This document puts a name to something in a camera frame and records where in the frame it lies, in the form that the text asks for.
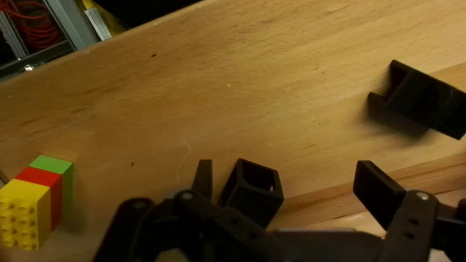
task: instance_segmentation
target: toy block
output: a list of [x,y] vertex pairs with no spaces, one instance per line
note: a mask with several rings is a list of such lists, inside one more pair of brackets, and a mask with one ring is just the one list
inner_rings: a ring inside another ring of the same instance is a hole
[[51,229],[54,231],[61,220],[61,180],[59,174],[26,168],[16,180],[38,184],[50,188],[51,193]]
[[73,164],[56,158],[38,156],[31,168],[59,174],[63,177],[61,181],[61,218],[70,213],[73,204]]
[[50,188],[12,180],[0,191],[0,229],[3,245],[34,251],[51,234]]

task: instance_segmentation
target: green toy block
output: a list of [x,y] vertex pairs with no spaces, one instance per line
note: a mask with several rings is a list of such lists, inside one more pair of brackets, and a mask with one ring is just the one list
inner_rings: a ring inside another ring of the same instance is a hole
[[56,158],[38,156],[34,162],[31,162],[29,167],[63,177],[61,212],[63,218],[66,218],[70,213],[73,204],[73,164]]

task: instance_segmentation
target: wooden tabletop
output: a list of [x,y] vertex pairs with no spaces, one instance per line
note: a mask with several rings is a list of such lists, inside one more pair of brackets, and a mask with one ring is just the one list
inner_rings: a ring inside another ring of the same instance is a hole
[[76,204],[40,252],[0,261],[91,261],[121,202],[190,187],[200,159],[216,196],[238,158],[277,169],[273,229],[364,229],[360,159],[458,202],[465,142],[373,116],[367,95],[393,59],[466,91],[465,17],[463,0],[210,0],[2,84],[0,169],[72,161]]

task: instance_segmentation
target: yellow toy block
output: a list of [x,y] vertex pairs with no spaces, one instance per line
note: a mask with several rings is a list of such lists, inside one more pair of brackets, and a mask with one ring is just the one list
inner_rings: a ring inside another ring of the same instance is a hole
[[38,250],[51,234],[48,187],[12,180],[0,190],[2,241],[8,248]]

